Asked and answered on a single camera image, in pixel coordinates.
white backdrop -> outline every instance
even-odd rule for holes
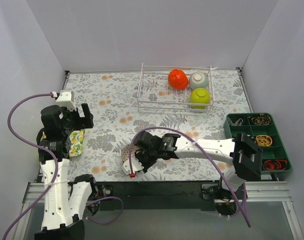
[[[287,183],[304,234],[304,0],[278,1],[243,73],[254,110],[274,116],[291,158]]]
[[[64,71],[26,1],[0,0],[0,239],[39,170],[37,149],[9,132],[7,115],[25,97],[59,91],[63,80]],[[42,127],[40,111],[54,103],[42,97],[22,105],[13,115],[13,128],[35,142]]]
[[[27,0],[64,70],[242,67],[277,0]]]

green organizer box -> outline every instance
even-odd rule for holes
[[[226,138],[235,138],[237,134],[247,134],[253,137],[258,135],[268,135],[272,138],[273,143],[271,146],[262,147],[263,149],[263,161],[262,161],[262,174],[280,174],[286,173],[292,170],[291,161],[287,155],[286,149],[284,147],[281,136],[276,127],[275,121],[269,113],[262,112],[265,115],[268,115],[271,118],[271,124],[269,125],[255,125],[250,120],[249,117],[257,115],[259,113],[230,113],[226,117],[224,123],[224,130]],[[229,125],[228,118],[232,122],[237,121],[239,118],[244,120],[241,126],[232,126]],[[267,160],[274,159],[285,159],[287,160],[287,167],[285,170],[265,170],[263,164]]]

small strainer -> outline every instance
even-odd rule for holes
[[[140,148],[138,146],[136,146],[136,145],[133,146],[132,153],[131,153],[132,158],[135,157],[135,152],[139,149]],[[130,144],[126,145],[121,151],[121,158],[122,158],[123,162],[126,162],[128,160],[129,152],[130,152]]]

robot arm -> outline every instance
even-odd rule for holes
[[[52,157],[39,150],[39,161],[43,172],[44,188],[51,188],[44,198],[44,216],[41,232],[34,239],[72,239],[83,240],[85,235],[83,212],[87,200],[98,198],[95,179],[90,174],[75,178],[71,196],[68,196],[67,172],[69,165],[70,134],[75,130],[93,128],[93,115],[88,105],[83,103],[84,117],[80,117],[75,107],[72,91],[53,92],[56,105],[41,111],[41,120],[46,138],[37,139],[38,145],[51,150],[58,158],[58,172],[55,182],[51,184],[55,171]]]
[[[245,181],[261,179],[263,151],[245,134],[239,134],[235,139],[200,139],[197,143],[212,159],[233,165],[225,173],[233,191],[236,192]],[[138,136],[134,144],[140,148],[135,153],[136,159],[132,159],[135,172],[147,172],[157,159],[206,158],[198,147],[179,134],[167,133],[160,138],[145,131]],[[130,174],[129,160],[122,168],[126,174]],[[226,184],[220,182],[219,188],[229,191]]]

green bowl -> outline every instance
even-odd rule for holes
[[[191,104],[209,104],[210,93],[204,88],[197,88],[190,95]],[[206,106],[193,106],[196,109],[205,109]]]

